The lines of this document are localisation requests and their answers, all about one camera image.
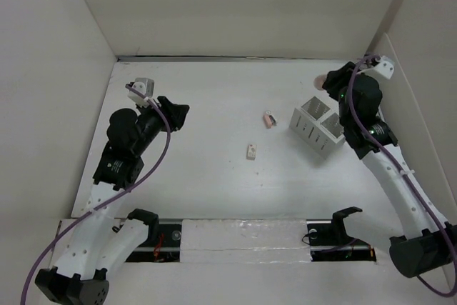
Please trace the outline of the pink correction tape dispenser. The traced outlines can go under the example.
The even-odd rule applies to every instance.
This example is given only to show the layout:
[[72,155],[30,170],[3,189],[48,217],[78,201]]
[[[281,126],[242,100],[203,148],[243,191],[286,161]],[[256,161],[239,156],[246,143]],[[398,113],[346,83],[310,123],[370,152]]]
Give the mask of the pink correction tape dispenser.
[[272,127],[277,125],[276,117],[269,110],[264,112],[263,121],[267,129],[271,129]]

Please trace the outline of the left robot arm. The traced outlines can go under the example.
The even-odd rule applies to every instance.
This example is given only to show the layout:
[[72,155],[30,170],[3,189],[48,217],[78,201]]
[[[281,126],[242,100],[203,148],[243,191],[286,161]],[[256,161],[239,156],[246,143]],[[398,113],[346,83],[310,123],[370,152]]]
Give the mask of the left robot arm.
[[108,141],[93,176],[84,215],[67,230],[69,244],[56,263],[40,269],[35,284],[55,304],[103,304],[110,279],[131,253],[159,238],[157,214],[134,209],[117,232],[116,214],[127,195],[152,174],[140,175],[141,155],[156,136],[171,135],[184,125],[190,107],[165,96],[140,96],[135,109],[119,109],[109,119]]

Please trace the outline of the pink capped small bottle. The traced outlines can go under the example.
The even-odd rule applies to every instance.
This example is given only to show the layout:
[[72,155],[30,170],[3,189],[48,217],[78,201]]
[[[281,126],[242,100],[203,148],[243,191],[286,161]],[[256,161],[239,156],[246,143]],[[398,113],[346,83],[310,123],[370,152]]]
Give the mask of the pink capped small bottle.
[[319,91],[323,91],[324,90],[324,83],[327,79],[327,75],[326,74],[321,74],[319,76],[317,76],[315,79],[314,79],[314,82],[313,82],[313,85],[315,86],[316,89],[318,89]]

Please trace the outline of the white eraser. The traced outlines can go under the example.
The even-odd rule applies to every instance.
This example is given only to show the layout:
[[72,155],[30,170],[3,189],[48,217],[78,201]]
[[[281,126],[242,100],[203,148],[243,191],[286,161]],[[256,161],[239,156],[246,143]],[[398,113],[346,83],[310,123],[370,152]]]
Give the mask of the white eraser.
[[246,158],[250,161],[254,161],[256,159],[257,153],[257,145],[256,144],[249,144],[246,150]]

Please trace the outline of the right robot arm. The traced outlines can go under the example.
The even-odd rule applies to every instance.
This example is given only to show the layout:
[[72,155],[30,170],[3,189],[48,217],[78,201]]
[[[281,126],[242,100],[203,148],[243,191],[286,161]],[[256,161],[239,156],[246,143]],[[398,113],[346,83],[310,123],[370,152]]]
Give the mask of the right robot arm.
[[395,134],[378,115],[383,98],[378,80],[392,75],[390,61],[367,69],[348,62],[317,80],[338,102],[346,142],[374,175],[394,210],[392,222],[357,206],[337,211],[330,235],[340,244],[354,238],[387,251],[400,274],[415,278],[456,261],[456,226],[428,198]]

